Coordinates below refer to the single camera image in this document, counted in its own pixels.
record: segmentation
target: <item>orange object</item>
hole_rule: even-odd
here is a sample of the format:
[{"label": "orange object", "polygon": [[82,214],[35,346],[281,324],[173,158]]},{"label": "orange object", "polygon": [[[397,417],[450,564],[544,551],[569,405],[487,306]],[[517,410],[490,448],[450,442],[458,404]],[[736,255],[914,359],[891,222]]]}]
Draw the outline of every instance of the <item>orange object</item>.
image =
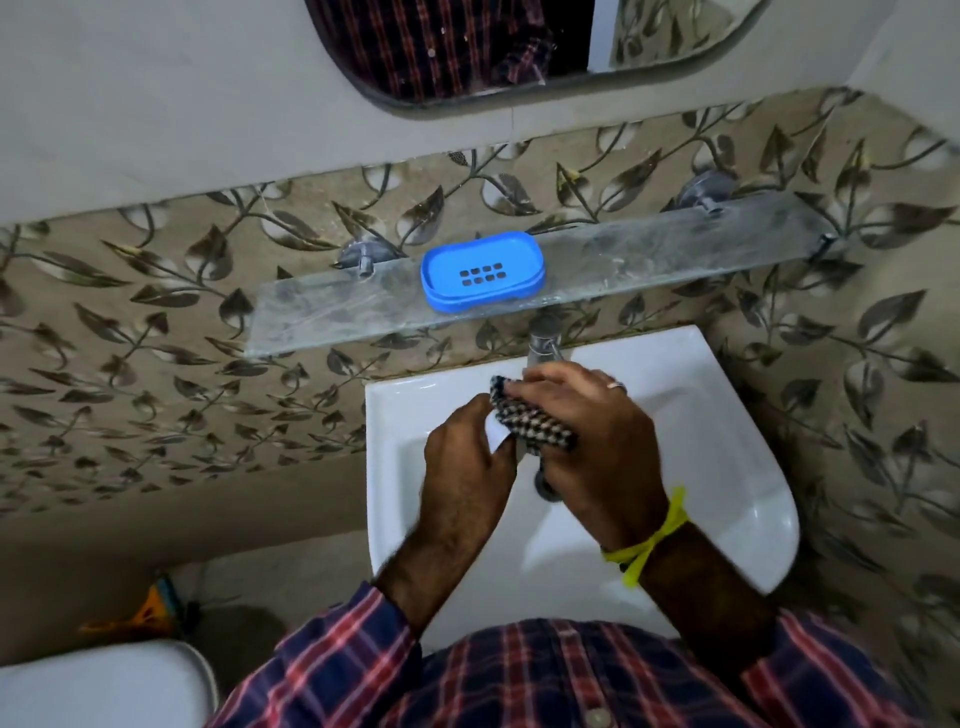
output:
[{"label": "orange object", "polygon": [[157,583],[151,585],[143,606],[130,619],[90,621],[80,628],[86,635],[122,632],[143,637],[174,637],[178,631],[177,617],[167,607]]}]

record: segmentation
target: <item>towel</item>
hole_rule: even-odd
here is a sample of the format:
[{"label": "towel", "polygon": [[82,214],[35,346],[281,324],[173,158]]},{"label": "towel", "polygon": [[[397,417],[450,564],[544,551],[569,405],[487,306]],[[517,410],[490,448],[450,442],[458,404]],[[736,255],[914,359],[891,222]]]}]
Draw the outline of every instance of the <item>towel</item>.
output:
[{"label": "towel", "polygon": [[541,445],[552,445],[566,452],[573,450],[577,433],[535,404],[509,397],[504,391],[508,381],[504,376],[490,380],[490,402],[496,420],[526,443],[527,451],[534,455],[540,454]]}]

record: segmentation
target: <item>shirt button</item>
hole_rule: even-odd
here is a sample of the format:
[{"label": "shirt button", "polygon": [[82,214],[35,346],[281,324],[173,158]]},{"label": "shirt button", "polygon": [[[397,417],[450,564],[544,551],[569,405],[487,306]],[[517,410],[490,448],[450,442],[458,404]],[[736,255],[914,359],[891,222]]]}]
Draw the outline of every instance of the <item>shirt button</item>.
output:
[{"label": "shirt button", "polygon": [[613,725],[613,716],[606,708],[594,708],[584,716],[589,728],[610,728]]}]

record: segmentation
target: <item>mirror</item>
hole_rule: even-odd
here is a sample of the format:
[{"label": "mirror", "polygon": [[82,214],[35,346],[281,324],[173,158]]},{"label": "mirror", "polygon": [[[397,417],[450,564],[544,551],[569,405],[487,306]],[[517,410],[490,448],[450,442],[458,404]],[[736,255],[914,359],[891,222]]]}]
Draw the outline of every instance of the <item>mirror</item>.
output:
[{"label": "mirror", "polygon": [[306,0],[355,84],[414,105],[689,59],[761,2]]}]

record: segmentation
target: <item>shirt sleeve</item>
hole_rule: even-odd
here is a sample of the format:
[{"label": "shirt sleeve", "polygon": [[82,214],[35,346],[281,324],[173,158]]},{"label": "shirt sleeve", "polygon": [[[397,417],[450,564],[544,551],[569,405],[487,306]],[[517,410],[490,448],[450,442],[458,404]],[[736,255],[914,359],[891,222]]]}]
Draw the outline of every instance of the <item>shirt sleeve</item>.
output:
[{"label": "shirt sleeve", "polygon": [[553,34],[546,27],[540,0],[508,0],[504,18],[512,47],[493,70],[493,77],[508,84],[544,81],[553,51]]},{"label": "shirt sleeve", "polygon": [[773,652],[741,677],[776,728],[923,725],[859,647],[813,616],[781,615]]},{"label": "shirt sleeve", "polygon": [[417,679],[420,659],[403,614],[365,583],[286,637],[207,728],[372,725]]}]

